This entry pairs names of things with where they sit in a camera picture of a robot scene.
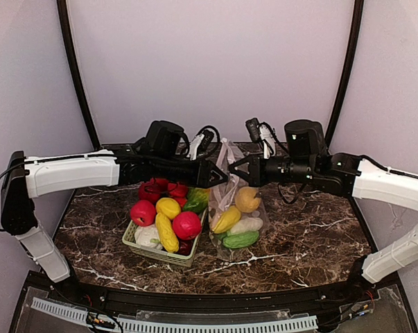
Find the clear dotted zip bag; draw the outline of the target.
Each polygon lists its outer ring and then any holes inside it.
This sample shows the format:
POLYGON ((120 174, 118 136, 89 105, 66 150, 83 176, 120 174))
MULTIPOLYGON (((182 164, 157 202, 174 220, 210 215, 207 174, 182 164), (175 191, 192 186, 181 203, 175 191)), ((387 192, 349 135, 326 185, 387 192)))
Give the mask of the clear dotted zip bag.
POLYGON ((211 189, 209 197, 209 238, 217 257, 238 262, 262 247, 269 219, 261 192, 229 170, 245 155, 238 145, 223 138, 216 166, 225 172, 227 182, 211 189))

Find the white toy bitter gourd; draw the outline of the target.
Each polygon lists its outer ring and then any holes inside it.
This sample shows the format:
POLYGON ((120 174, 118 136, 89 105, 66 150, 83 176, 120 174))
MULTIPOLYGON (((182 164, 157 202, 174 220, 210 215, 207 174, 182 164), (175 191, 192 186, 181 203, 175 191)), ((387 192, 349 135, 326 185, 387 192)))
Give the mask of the white toy bitter gourd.
POLYGON ((263 227, 263 220, 258 217, 247 217, 237 222, 230 230, 230 234, 259 231, 263 227))

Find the tan toy potato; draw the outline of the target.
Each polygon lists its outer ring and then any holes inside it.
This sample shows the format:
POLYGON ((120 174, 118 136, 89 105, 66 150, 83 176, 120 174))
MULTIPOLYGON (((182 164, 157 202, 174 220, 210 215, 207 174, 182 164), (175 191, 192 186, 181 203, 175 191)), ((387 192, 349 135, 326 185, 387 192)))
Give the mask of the tan toy potato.
POLYGON ((235 195, 235 206, 244 213, 252 213, 259 208, 261 197, 255 187, 241 187, 235 195))

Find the red toy apple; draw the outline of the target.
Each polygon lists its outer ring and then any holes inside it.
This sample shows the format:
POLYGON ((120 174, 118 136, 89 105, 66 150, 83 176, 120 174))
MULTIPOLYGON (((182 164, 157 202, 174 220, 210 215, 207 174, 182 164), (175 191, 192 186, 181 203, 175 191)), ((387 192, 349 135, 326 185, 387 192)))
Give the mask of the red toy apple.
POLYGON ((173 231, 179 239, 195 239, 202 231, 199 216, 194 212, 182 212, 172 222, 173 231))

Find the green toy bitter gourd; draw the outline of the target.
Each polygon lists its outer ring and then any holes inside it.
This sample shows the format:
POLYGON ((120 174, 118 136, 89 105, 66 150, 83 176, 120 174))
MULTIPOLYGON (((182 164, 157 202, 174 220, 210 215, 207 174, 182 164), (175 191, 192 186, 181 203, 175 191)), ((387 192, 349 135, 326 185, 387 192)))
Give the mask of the green toy bitter gourd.
POLYGON ((259 239, 258 231, 249 231, 240 234, 231 234, 223 239, 223 246, 229 249, 246 248, 259 239))

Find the yellow toy mango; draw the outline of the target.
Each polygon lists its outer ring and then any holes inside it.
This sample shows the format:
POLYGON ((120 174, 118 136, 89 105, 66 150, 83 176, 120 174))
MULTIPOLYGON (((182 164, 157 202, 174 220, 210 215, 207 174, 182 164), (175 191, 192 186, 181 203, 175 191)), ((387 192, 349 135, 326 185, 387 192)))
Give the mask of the yellow toy mango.
POLYGON ((221 234, 230 230, 241 219, 241 211, 236 206, 231 206, 223 212, 217 220, 212 232, 221 234))

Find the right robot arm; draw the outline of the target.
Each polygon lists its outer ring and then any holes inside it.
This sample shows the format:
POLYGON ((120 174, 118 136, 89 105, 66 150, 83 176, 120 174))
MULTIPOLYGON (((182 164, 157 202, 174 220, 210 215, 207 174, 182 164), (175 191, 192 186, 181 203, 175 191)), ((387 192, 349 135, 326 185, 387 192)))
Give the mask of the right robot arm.
MULTIPOLYGON (((310 185, 344 198, 377 200, 418 212, 418 175, 383 166, 366 155, 328 152, 321 123, 294 120, 284 126, 284 156, 249 155, 229 171, 251 187, 271 182, 310 185)), ((418 261, 418 224, 400 239, 354 262, 350 283, 372 285, 418 261)))

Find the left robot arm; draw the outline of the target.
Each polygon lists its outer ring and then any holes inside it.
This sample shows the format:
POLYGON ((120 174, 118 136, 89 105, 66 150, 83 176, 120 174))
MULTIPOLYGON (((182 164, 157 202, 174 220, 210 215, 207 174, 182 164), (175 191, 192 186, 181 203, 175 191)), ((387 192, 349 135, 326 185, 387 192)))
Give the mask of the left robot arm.
POLYGON ((35 215, 34 198, 54 192, 93 186, 126 186, 151 178, 166 178, 208 189, 227 181, 227 175, 200 152, 209 140, 202 128, 190 141, 183 127, 153 121, 147 134, 133 144, 91 153, 56 157, 26 157, 15 151, 0 174, 1 225, 17 239, 54 283, 71 280, 74 271, 35 215))

